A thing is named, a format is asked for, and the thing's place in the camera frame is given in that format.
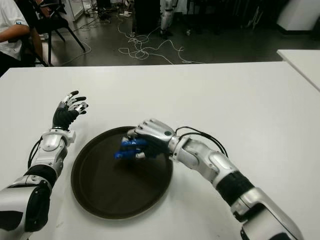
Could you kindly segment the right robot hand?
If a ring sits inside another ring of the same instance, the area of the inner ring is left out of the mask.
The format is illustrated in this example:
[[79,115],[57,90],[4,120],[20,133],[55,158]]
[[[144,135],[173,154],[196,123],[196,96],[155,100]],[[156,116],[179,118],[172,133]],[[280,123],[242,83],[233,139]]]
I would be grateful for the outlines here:
[[171,154],[170,144],[177,137],[176,132],[167,124],[151,118],[144,120],[127,132],[127,140],[123,143],[134,147],[137,159],[154,158],[160,154]]

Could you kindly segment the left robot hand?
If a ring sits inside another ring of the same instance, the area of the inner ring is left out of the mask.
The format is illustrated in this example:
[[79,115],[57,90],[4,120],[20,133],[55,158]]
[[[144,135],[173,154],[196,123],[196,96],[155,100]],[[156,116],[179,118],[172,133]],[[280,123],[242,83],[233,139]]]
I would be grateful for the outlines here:
[[58,104],[52,119],[53,129],[69,130],[78,116],[86,114],[88,104],[85,96],[77,96],[78,90],[68,93]]

